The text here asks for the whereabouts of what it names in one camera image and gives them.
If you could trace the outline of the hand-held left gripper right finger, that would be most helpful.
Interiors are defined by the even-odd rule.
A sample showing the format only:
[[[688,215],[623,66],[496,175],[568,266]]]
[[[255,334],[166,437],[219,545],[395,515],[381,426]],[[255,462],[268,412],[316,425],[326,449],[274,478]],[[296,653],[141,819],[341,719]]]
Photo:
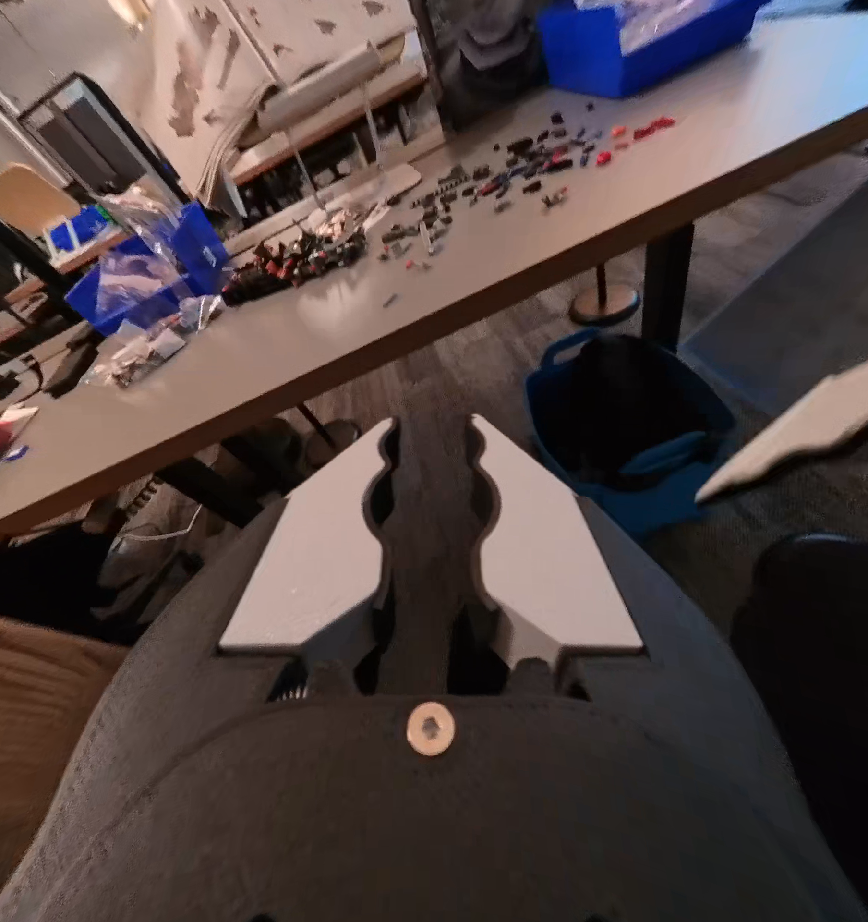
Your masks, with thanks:
[[[644,653],[577,495],[484,416],[471,415],[466,433],[487,508],[472,574],[497,617],[491,649],[506,667]]]

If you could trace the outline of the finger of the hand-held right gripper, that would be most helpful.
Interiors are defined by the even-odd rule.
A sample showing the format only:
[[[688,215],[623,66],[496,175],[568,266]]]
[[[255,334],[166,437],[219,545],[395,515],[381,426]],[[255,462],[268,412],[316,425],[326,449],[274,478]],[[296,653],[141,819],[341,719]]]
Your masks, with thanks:
[[[868,437],[868,360],[822,379],[703,483],[696,504],[738,493]]]

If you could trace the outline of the clear bag of lego parts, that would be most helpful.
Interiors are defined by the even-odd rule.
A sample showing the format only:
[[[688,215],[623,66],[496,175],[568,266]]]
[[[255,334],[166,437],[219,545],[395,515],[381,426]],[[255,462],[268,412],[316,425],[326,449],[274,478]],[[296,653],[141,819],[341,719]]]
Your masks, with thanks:
[[[178,314],[159,319],[148,329],[123,321],[97,348],[79,384],[127,388],[176,357],[187,345],[188,332]]]

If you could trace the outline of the scattered lego pieces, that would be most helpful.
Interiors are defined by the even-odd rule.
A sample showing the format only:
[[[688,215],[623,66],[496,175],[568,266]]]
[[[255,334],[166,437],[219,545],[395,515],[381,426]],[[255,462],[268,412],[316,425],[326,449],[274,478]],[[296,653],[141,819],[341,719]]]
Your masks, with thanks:
[[[351,275],[382,300],[427,285],[442,290],[441,299],[461,300],[513,282],[551,285],[635,249],[655,236],[648,222],[663,208],[656,180],[642,172],[664,151],[651,139],[685,119],[678,109],[617,113],[609,129],[578,134],[573,124],[560,137],[548,132],[542,145],[523,127],[526,149],[509,170],[473,182],[474,195],[455,205],[433,254],[424,236],[385,245],[373,237],[372,253]]]

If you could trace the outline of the blue fabric basket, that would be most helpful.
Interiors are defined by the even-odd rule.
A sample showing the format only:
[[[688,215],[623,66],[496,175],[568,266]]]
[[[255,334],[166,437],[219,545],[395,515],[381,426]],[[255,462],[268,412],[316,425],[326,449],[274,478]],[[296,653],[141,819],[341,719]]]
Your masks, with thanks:
[[[699,488],[736,418],[676,354],[586,328],[552,343],[523,385],[543,464],[635,537],[697,521]]]

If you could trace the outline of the grey shoe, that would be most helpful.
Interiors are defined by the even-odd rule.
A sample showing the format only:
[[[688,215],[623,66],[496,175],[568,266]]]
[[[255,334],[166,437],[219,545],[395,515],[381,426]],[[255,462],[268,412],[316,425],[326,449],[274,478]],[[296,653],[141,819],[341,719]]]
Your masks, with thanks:
[[[147,625],[217,550],[224,525],[158,477],[125,488],[121,500],[125,523],[101,568],[91,614]]]

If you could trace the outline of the black table leg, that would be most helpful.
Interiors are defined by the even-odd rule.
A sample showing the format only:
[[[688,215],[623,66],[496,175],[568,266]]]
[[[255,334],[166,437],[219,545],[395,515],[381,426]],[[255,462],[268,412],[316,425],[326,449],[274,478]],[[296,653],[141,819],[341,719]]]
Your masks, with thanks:
[[[680,340],[694,236],[691,222],[645,247],[640,334],[672,353]]]

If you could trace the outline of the black stanchion with round base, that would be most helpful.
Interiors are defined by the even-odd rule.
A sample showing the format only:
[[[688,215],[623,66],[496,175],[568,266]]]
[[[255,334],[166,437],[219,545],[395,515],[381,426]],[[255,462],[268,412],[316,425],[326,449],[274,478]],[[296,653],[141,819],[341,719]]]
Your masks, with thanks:
[[[595,269],[595,283],[585,287],[572,299],[568,318],[587,328],[609,328],[633,317],[641,305],[641,296],[629,285],[607,280],[605,263]]]

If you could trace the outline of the brown cloth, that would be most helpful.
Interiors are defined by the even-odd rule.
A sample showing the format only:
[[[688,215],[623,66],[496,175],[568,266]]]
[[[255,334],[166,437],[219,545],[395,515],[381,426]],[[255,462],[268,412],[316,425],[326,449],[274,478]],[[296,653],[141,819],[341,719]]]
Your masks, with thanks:
[[[0,892],[128,651],[0,617]]]

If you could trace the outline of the black parts on table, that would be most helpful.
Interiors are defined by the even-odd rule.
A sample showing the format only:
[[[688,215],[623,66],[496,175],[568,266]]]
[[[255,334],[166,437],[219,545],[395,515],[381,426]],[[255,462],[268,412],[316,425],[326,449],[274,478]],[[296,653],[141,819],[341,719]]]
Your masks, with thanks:
[[[0,405],[25,403],[36,398],[50,379],[85,345],[99,347],[105,337],[82,323],[65,330],[23,354],[0,363]]]

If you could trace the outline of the blue bin with clear bags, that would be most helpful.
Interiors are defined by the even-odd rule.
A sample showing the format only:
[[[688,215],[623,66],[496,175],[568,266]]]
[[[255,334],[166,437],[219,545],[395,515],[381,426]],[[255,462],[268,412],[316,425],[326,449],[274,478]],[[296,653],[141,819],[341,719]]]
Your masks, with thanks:
[[[139,192],[98,203],[127,236],[96,258],[64,302],[100,334],[124,321],[151,328],[186,299],[221,292],[229,255],[200,203],[173,208]]]

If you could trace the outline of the blue plastic bin with bags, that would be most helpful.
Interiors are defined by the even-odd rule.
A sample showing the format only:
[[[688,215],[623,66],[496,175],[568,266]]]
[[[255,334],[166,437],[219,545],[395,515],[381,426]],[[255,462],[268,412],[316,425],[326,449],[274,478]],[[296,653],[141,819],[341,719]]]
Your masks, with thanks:
[[[715,2],[688,23],[628,52],[612,8],[578,9],[571,2],[548,7],[536,17],[548,83],[600,98],[634,96],[738,45],[765,5]]]

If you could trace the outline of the beige chair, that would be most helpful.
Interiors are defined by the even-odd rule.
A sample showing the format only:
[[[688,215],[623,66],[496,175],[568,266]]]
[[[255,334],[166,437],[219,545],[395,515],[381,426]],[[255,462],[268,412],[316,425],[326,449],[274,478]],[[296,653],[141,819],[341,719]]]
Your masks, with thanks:
[[[0,219],[36,240],[82,210],[75,198],[24,164],[0,171]]]

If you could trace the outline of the dark backpack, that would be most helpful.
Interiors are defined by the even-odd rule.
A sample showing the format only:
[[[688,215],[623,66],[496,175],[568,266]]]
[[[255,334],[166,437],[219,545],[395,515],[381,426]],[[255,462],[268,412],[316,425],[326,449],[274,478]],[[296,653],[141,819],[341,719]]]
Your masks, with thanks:
[[[458,133],[547,83],[536,18],[549,2],[431,2],[441,121]]]

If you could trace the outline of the white paper roll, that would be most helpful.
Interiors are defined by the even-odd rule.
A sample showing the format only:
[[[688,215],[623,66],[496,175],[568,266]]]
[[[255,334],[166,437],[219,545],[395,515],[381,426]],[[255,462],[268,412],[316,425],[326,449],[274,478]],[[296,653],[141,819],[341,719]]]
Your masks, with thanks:
[[[336,98],[363,86],[389,63],[392,61],[381,48],[365,42],[279,89],[262,103],[256,116],[257,127],[271,134],[296,125]]]

